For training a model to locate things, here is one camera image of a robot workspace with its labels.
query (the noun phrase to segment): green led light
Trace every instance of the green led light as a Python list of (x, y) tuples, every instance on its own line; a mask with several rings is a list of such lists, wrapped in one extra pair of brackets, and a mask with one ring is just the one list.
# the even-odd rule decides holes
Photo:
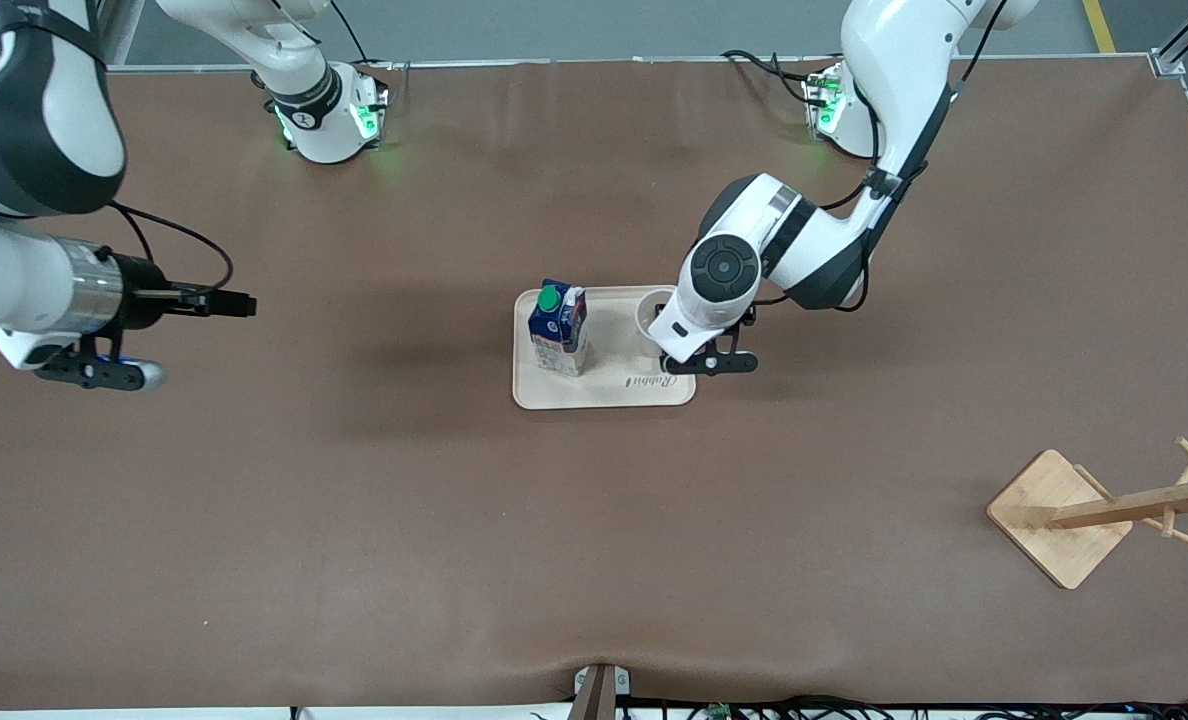
[(279, 126), (283, 127), (283, 138), (289, 143), (296, 143), (292, 140), (292, 128), (287, 127), (287, 119), (283, 116), (283, 110), (274, 108), (274, 118), (278, 118)]
[(367, 108), (367, 106), (360, 108), (360, 106), (352, 105), (350, 107), (355, 112), (355, 124), (358, 124), (360, 135), (364, 135), (366, 140), (371, 140), (371, 138), (378, 135), (380, 128), (375, 122), (375, 113), (371, 108)]

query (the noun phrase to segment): brown table surface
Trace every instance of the brown table surface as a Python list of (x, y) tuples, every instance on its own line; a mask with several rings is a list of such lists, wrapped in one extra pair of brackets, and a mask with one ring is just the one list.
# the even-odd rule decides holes
[(341, 168), (242, 74), (110, 82), (122, 200), (223, 241), (260, 315), (138, 333), (144, 396), (0, 360), (0, 708), (548, 701), (590, 661), (695, 700), (1188, 697), (1188, 547), (1138, 529), (1068, 592), (984, 513), (1047, 447), (1120, 492), (1184, 466), (1178, 83), (982, 63), (862, 312), (767, 311), (762, 370), (683, 408), (526, 413), (520, 291), (670, 282), (728, 181), (864, 164), (748, 65), (388, 78)]

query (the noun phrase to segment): black cable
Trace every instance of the black cable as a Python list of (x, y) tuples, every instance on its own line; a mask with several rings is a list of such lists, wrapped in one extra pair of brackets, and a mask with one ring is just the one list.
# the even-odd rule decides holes
[(835, 208), (842, 208), (842, 206), (846, 206), (846, 204), (848, 204), (848, 203), (849, 203), (851, 201), (855, 200), (855, 198), (857, 198), (857, 196), (858, 196), (858, 195), (860, 195), (860, 191), (861, 191), (861, 190), (865, 190), (865, 183), (860, 183), (860, 184), (858, 184), (858, 187), (855, 187), (853, 191), (851, 191), (851, 192), (847, 192), (847, 196), (846, 196), (846, 197), (843, 197), (842, 200), (838, 200), (838, 201), (835, 201), (835, 202), (832, 202), (832, 203), (830, 203), (830, 204), (828, 204), (828, 206), (821, 206), (821, 209), (822, 209), (822, 210), (833, 210), (833, 209), (835, 209)]
[(1097, 705), (1089, 705), (1087, 707), (1080, 707), (1078, 708), (1078, 710), (1069, 712), (1069, 714), (1064, 714), (1063, 712), (1057, 712), (1056, 716), (1059, 720), (1079, 720), (1080, 716), (1087, 715), (1088, 712), (1097, 712), (1101, 710), (1102, 708), (1121, 707), (1121, 706), (1123, 703), (1118, 702), (1101, 702)]
[[(723, 58), (727, 58), (728, 61), (734, 58), (742, 58), (750, 61), (750, 63), (754, 63), (754, 65), (760, 70), (763, 70), (764, 72), (771, 72), (772, 75), (781, 74), (777, 72), (776, 68), (773, 68), (767, 63), (764, 63), (764, 61), (759, 59), (758, 56), (748, 53), (748, 51), (745, 50), (728, 50), (727, 53), (723, 53)], [(796, 82), (803, 82), (805, 81), (805, 78), (808, 78), (808, 76), (800, 76), (800, 74), (797, 72), (785, 72), (785, 77), (791, 78), (792, 81)]]
[(776, 76), (781, 78), (781, 84), (785, 87), (785, 91), (789, 91), (790, 97), (794, 97), (800, 102), (803, 102), (803, 105), (811, 105), (813, 108), (824, 108), (826, 106), (824, 100), (816, 100), (814, 97), (808, 97), (803, 94), (800, 94), (798, 90), (795, 90), (794, 86), (790, 86), (790, 76), (786, 76), (785, 68), (781, 67), (781, 59), (777, 59), (776, 53), (772, 53), (772, 67), (776, 68)]
[(848, 697), (795, 696), (790, 697), (790, 700), (788, 700), (786, 702), (798, 703), (800, 706), (805, 706), (805, 707), (822, 707), (827, 709), (828, 714), (839, 714), (842, 716), (847, 716), (847, 719), (849, 720), (854, 720), (854, 716), (851, 715), (851, 713), (847, 710), (859, 710), (860, 714), (865, 716), (865, 720), (868, 720), (868, 712), (871, 710), (877, 712), (878, 715), (881, 715), (883, 720), (895, 720), (895, 716), (891, 716), (890, 712), (884, 710), (881, 707), (878, 707), (877, 705), (870, 705), (868, 702), (862, 702), (858, 700), (849, 700)]
[[(859, 97), (860, 102), (862, 102), (862, 105), (865, 106), (865, 108), (868, 109), (868, 138), (870, 138), (870, 141), (873, 143), (872, 147), (874, 150), (874, 153), (873, 153), (872, 158), (870, 158), (870, 163), (873, 163), (873, 164), (877, 165), (878, 164), (878, 156), (879, 156), (879, 152), (878, 152), (878, 115), (874, 113), (873, 105), (870, 105), (868, 100), (865, 100), (865, 96), (862, 94), (860, 94), (860, 91), (857, 94), (857, 97)], [(910, 181), (914, 181), (914, 177), (905, 178), (905, 182), (910, 182)], [(862, 179), (862, 181), (860, 181), (860, 184), (858, 184), (857, 189), (853, 192), (855, 195), (860, 195), (860, 191), (864, 190), (864, 188), (865, 188), (865, 181)], [(865, 233), (864, 238), (865, 238), (865, 241), (862, 241), (860, 244), (860, 272), (862, 272), (862, 278), (860, 278), (860, 299), (857, 299), (857, 303), (854, 305), (851, 305), (851, 307), (835, 307), (835, 310), (838, 310), (840, 312), (855, 312), (855, 310), (862, 309), (862, 307), (865, 305), (865, 301), (868, 299), (868, 254), (870, 254), (870, 251), (872, 251), (872, 250), (868, 246), (868, 233)]]
[(122, 202), (116, 202), (114, 200), (110, 201), (110, 208), (126, 210), (128, 214), (135, 215), (137, 217), (150, 220), (151, 223), (163, 225), (163, 227), (172, 228), (178, 233), (184, 233), (188, 236), (195, 238), (195, 240), (197, 240), (198, 242), (202, 242), (207, 247), (210, 247), (210, 250), (213, 250), (215, 254), (220, 255), (220, 259), (225, 261), (225, 277), (220, 278), (220, 282), (210, 284), (210, 286), (207, 288), (201, 288), (200, 290), (182, 291), (181, 297), (198, 297), (201, 295), (207, 295), (215, 290), (220, 290), (221, 288), (227, 286), (230, 278), (234, 277), (234, 260), (230, 259), (228, 252), (225, 252), (225, 247), (216, 245), (214, 241), (209, 240), (209, 238), (204, 236), (204, 234), (187, 228), (184, 227), (184, 225), (173, 223), (172, 220), (158, 217), (158, 215), (154, 215), (152, 213), (146, 213), (145, 210), (137, 210), (135, 208), (131, 208), (131, 206), (124, 206)]
[(960, 91), (963, 91), (963, 86), (968, 84), (968, 77), (972, 77), (972, 70), (975, 69), (977, 61), (981, 58), (981, 51), (986, 49), (986, 40), (990, 40), (990, 33), (993, 32), (993, 24), (998, 23), (998, 14), (1000, 14), (1001, 10), (1006, 8), (1006, 6), (1007, 6), (1007, 0), (1001, 0), (1001, 4), (998, 4), (996, 8), (996, 13), (990, 18), (990, 24), (987, 24), (986, 31), (984, 31), (984, 33), (981, 34), (981, 42), (977, 44), (977, 51), (972, 55), (972, 61), (968, 63), (968, 69), (963, 70), (963, 76), (959, 78), (959, 86), (954, 86), (955, 95), (958, 95)]
[(127, 211), (126, 208), (120, 208), (120, 206), (110, 204), (110, 208), (118, 210), (119, 215), (124, 215), (124, 220), (127, 220), (127, 225), (132, 225), (132, 230), (135, 233), (138, 241), (141, 241), (141, 250), (145, 250), (145, 259), (150, 263), (154, 263), (154, 251), (150, 250), (150, 240), (146, 240), (145, 232), (143, 232), (140, 223), (132, 217), (132, 214)]
[[(846, 716), (847, 720), (857, 720), (857, 716), (851, 714), (851, 712), (847, 712), (846, 708), (843, 707), (830, 707), (828, 708), (828, 710), (824, 710), (824, 714), (816, 715), (813, 718), (813, 720), (819, 720), (820, 716), (830, 716), (830, 715), (842, 715)], [(803, 710), (800, 710), (800, 716), (803, 716)]]
[(355, 42), (355, 48), (358, 50), (358, 61), (360, 61), (360, 63), (375, 63), (378, 59), (369, 58), (362, 49), (362, 43), (358, 42), (358, 36), (355, 34), (355, 31), (353, 31), (350, 20), (348, 20), (346, 14), (341, 12), (341, 6), (337, 5), (337, 0), (331, 0), (331, 8), (337, 12), (337, 18), (341, 18), (341, 23), (346, 26), (346, 31), (350, 32), (350, 40)]

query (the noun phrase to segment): white cup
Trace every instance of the white cup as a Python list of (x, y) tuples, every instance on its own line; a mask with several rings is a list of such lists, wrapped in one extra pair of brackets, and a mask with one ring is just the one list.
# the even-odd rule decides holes
[(661, 346), (657, 341), (652, 340), (652, 336), (647, 334), (647, 328), (657, 318), (657, 305), (664, 305), (672, 297), (672, 288), (670, 290), (653, 290), (643, 296), (639, 299), (639, 307), (636, 309), (634, 320), (636, 324), (639, 327), (639, 333), (647, 340), (649, 346), (646, 350), (650, 355), (661, 355)]

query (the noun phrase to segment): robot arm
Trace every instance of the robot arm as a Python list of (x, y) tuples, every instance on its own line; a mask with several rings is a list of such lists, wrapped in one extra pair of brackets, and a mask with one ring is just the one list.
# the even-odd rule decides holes
[[(699, 348), (748, 318), (759, 277), (809, 310), (841, 307), (854, 295), (950, 108), (947, 74), (961, 33), (1005, 2), (853, 0), (843, 18), (843, 63), (885, 131), (867, 188), (840, 219), (766, 173), (729, 184), (704, 215), (678, 290), (650, 327), (675, 366), (687, 368)], [(870, 122), (868, 113), (846, 122)]]
[(19, 222), (99, 210), (122, 184), (95, 18), (91, 0), (0, 0), (0, 352), (55, 381), (152, 389), (162, 368), (122, 356), (125, 331), (165, 314), (247, 316), (255, 301)]
[(0, 217), (91, 213), (124, 182), (94, 5), (0, 1)]
[(341, 163), (380, 140), (388, 88), (328, 63), (301, 20), (330, 0), (159, 0), (177, 23), (206, 32), (252, 65), (274, 100), (289, 145), (314, 163)]

